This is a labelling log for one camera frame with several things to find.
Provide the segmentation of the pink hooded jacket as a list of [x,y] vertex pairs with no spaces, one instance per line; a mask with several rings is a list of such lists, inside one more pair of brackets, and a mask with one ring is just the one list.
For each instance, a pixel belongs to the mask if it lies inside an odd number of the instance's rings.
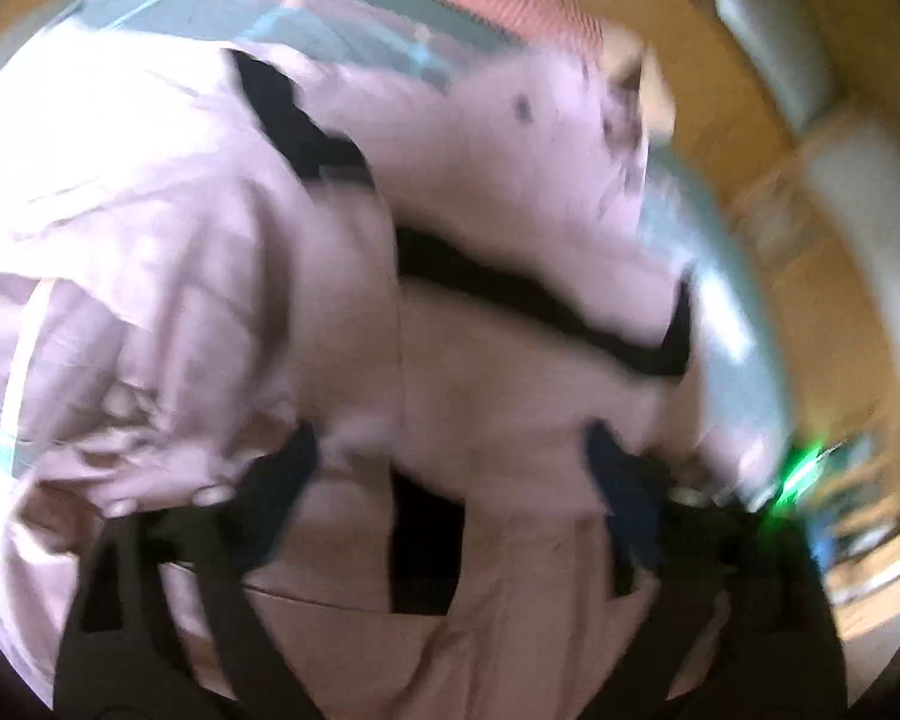
[[689,281],[639,242],[637,91],[560,50],[434,88],[230,56],[240,171],[91,426],[0,470],[0,653],[52,697],[116,511],[230,489],[297,424],[320,465],[245,578],[329,718],[575,718],[650,610],[585,465],[701,434]]

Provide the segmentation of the plaid pink grey bedsheet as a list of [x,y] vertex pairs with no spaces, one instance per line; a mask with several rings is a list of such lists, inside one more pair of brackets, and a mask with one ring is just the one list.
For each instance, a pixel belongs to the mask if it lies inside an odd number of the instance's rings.
[[234,50],[448,85],[512,37],[432,0],[76,0],[0,44],[0,470],[91,426],[240,171]]

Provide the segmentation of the large striped plush toy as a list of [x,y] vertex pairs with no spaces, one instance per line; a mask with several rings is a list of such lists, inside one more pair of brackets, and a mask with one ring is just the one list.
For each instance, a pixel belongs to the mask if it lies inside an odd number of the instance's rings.
[[634,83],[650,138],[673,137],[676,104],[655,52],[642,37],[583,11],[572,0],[442,0],[528,44],[554,44],[600,67],[617,86]]

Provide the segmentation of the green patterned mattress cover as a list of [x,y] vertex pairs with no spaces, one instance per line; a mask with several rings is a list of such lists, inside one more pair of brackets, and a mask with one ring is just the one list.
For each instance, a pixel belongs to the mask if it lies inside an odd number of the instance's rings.
[[[518,43],[502,29],[439,0],[364,2],[482,52]],[[639,239],[671,265],[692,271],[704,327],[706,439],[715,449],[740,450],[748,460],[782,460],[792,434],[792,398],[758,285],[718,216],[712,190],[665,145],[655,145],[650,153]]]

